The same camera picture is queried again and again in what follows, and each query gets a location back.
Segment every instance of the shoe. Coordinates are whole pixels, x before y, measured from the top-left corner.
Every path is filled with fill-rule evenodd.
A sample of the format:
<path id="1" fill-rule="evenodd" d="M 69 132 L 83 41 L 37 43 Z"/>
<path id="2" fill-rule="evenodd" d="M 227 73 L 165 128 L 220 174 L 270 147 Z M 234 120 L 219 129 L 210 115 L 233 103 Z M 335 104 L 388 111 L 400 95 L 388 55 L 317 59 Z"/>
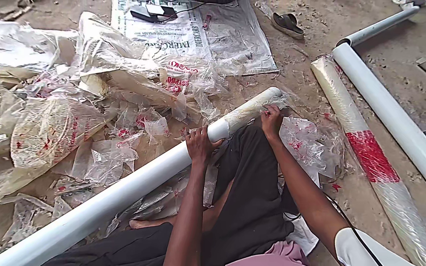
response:
<path id="1" fill-rule="evenodd" d="M 279 16 L 277 13 L 272 14 L 272 26 L 281 32 L 287 34 L 294 39 L 303 39 L 303 30 L 297 27 L 297 18 L 292 14 L 284 14 Z"/>

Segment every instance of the person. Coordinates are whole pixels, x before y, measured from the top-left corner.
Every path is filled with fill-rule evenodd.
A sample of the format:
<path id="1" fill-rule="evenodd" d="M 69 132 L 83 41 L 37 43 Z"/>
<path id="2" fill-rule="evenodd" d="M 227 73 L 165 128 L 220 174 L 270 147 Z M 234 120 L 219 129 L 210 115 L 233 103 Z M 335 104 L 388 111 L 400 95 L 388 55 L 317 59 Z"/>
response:
<path id="1" fill-rule="evenodd" d="M 133 230 L 70 249 L 44 266 L 309 265 L 300 246 L 286 240 L 293 224 L 284 220 L 283 212 L 298 211 L 342 265 L 410 266 L 357 230 L 371 252 L 366 250 L 282 143 L 283 117 L 278 107 L 267 108 L 261 114 L 262 129 L 245 126 L 228 143 L 219 160 L 213 207 L 203 210 L 204 177 L 222 140 L 211 143 L 203 127 L 186 136 L 192 169 L 176 216 L 130 221 Z M 285 179 L 282 195 L 277 188 L 277 163 Z"/>

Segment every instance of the knee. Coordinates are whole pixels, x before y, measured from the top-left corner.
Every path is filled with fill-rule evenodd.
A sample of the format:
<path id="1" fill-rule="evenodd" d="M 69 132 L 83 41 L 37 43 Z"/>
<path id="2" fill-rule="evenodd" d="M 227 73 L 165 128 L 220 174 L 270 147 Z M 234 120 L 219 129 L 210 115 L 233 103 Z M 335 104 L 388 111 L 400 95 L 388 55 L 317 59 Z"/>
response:
<path id="1" fill-rule="evenodd" d="M 250 124 L 245 126 L 243 129 L 244 129 L 243 135 L 256 136 L 259 138 L 265 137 L 264 131 L 262 130 L 260 126 Z"/>

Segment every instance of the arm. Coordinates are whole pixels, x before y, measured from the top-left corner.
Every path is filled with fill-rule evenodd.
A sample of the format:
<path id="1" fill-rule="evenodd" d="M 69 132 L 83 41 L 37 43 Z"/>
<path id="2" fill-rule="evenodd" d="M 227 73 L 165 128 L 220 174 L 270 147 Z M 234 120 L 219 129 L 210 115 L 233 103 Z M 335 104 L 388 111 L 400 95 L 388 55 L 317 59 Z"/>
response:
<path id="1" fill-rule="evenodd" d="M 165 255 L 165 266 L 199 266 L 202 236 L 203 188 L 206 166 L 213 150 L 222 140 L 211 143 L 207 127 L 186 136 L 188 154 L 192 158 L 192 171 L 185 195 L 170 234 Z"/>
<path id="2" fill-rule="evenodd" d="M 262 129 L 274 151 L 290 194 L 310 230 L 336 259 L 335 236 L 349 225 L 282 143 L 279 129 L 283 117 L 279 108 L 267 108 L 270 114 L 262 114 Z"/>

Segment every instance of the white cloth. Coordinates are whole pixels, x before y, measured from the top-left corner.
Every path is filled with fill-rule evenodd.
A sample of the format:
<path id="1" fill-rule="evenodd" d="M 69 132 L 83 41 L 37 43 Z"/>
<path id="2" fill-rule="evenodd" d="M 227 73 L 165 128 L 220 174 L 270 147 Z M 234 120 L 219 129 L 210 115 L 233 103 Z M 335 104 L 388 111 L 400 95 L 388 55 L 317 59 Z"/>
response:
<path id="1" fill-rule="evenodd" d="M 383 266 L 414 266 L 386 249 L 366 233 L 359 230 L 356 231 Z M 351 228 L 343 228 L 336 234 L 335 248 L 338 260 L 345 266 L 377 265 Z"/>

